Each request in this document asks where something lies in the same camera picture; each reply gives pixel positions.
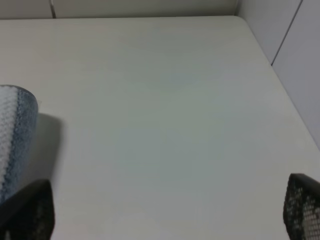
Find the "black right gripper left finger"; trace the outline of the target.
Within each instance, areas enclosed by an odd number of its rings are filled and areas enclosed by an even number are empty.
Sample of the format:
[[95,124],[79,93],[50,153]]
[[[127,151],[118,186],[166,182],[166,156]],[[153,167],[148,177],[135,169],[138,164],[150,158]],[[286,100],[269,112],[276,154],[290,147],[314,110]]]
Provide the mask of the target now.
[[30,183],[0,205],[2,240],[49,240],[54,228],[53,191],[48,179]]

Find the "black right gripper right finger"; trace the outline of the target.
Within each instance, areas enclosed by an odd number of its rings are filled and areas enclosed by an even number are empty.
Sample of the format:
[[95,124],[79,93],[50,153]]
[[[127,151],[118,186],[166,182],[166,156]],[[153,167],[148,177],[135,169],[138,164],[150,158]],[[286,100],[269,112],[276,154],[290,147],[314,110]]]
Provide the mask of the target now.
[[289,176],[283,222],[291,240],[320,239],[320,183],[303,173]]

